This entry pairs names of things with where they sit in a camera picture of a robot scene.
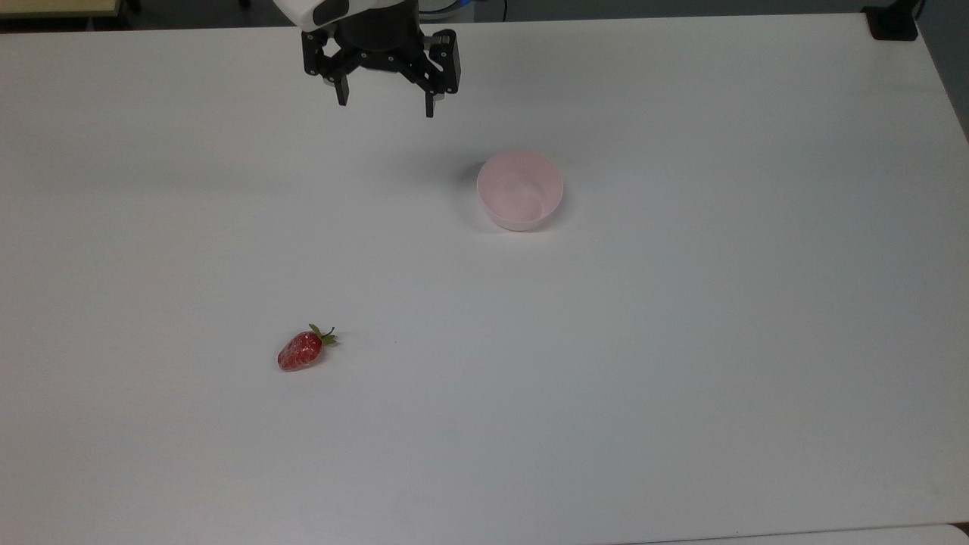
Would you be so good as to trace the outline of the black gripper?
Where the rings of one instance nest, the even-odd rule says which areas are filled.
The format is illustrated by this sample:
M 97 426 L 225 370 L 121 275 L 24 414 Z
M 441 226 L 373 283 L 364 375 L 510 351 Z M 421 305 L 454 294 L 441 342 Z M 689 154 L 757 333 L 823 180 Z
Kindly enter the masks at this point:
M 321 77 L 335 90 L 340 106 L 348 104 L 348 76 L 359 66 L 391 72 L 401 67 L 405 79 L 422 90 L 428 118 L 433 118 L 443 97 L 460 89 L 456 31 L 443 29 L 423 35 L 416 1 L 359 11 L 330 26 L 339 50 L 333 56 L 326 54 L 330 34 L 325 29 L 301 32 L 302 62 L 307 75 Z

